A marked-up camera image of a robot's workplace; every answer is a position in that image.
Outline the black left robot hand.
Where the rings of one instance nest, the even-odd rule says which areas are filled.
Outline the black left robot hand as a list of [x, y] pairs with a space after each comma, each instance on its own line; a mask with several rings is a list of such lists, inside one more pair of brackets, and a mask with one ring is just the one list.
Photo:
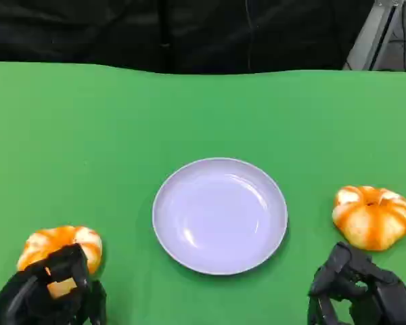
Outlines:
[[0, 324], [106, 324], [106, 292], [79, 244], [16, 272], [0, 291]]

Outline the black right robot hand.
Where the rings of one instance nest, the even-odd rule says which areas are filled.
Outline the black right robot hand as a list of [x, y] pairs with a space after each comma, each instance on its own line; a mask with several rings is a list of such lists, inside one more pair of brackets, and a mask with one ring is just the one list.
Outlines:
[[308, 324], [342, 324], [332, 301], [351, 302], [354, 324], [406, 324], [406, 285], [359, 249], [338, 242], [309, 289]]

